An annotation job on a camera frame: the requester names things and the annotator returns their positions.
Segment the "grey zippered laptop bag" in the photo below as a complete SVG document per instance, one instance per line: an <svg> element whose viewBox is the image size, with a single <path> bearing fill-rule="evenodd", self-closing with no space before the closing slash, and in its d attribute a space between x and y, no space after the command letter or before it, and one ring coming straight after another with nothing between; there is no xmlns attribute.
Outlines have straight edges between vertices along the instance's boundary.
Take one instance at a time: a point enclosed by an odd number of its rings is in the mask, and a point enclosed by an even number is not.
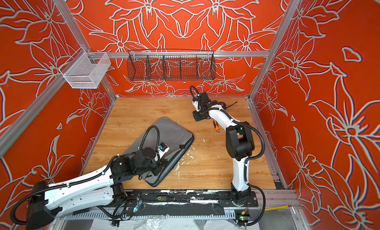
<svg viewBox="0 0 380 230"><path fill-rule="evenodd" d="M162 159L163 161L166 161L166 164L160 174L153 175L151 172L146 172L138 175L150 186L157 187L178 164L183 155L191 147L194 140L195 137L193 133L182 128L169 118L161 117L124 153L132 157L132 152L147 147L152 148L154 151L157 151L159 147L163 150L168 149L168 152Z"/></svg>

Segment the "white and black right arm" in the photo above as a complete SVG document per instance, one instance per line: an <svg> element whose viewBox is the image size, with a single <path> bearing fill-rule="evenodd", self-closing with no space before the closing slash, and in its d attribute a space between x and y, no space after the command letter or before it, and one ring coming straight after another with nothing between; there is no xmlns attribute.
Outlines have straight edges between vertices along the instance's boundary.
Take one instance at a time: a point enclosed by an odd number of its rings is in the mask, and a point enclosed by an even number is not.
<svg viewBox="0 0 380 230"><path fill-rule="evenodd" d="M227 112L230 106L226 103L211 100L206 92L200 93L195 86L190 86L190 94L195 108L195 121L212 119L225 130L226 150L233 160L232 202L241 206L251 196L252 185L248 181L249 161L263 156L265 141L260 132L248 122L241 122L230 115Z"/></svg>

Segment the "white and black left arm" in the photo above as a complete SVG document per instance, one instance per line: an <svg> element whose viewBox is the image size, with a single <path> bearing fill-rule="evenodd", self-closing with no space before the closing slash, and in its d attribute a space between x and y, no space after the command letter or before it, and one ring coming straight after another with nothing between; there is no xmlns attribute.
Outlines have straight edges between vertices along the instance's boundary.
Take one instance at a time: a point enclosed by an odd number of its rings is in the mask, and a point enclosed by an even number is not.
<svg viewBox="0 0 380 230"><path fill-rule="evenodd" d="M15 203L10 212L11 221L28 230L47 226L56 218L79 210L127 201L123 182L135 176L161 174L163 156L169 150L160 142L160 130L150 126L135 152L117 155L107 165L65 182L34 184L32 192Z"/></svg>

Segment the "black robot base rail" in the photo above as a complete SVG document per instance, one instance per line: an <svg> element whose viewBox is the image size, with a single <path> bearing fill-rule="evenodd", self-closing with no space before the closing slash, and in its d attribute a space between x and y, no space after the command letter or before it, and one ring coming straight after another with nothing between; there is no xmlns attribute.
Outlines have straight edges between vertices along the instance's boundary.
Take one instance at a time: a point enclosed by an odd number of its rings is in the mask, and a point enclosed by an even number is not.
<svg viewBox="0 0 380 230"><path fill-rule="evenodd" d="M247 200L242 203L237 203L233 200L232 192L230 190L185 190L185 189L172 189L172 190L129 190L125 192L125 197L121 200L114 200L110 204L97 204L96 206L115 207L122 203L123 200L127 202L136 203L141 200L143 204L177 204L177 203L196 203L196 204L216 204L220 207L258 207L258 200L256 194L251 193Z"/></svg>

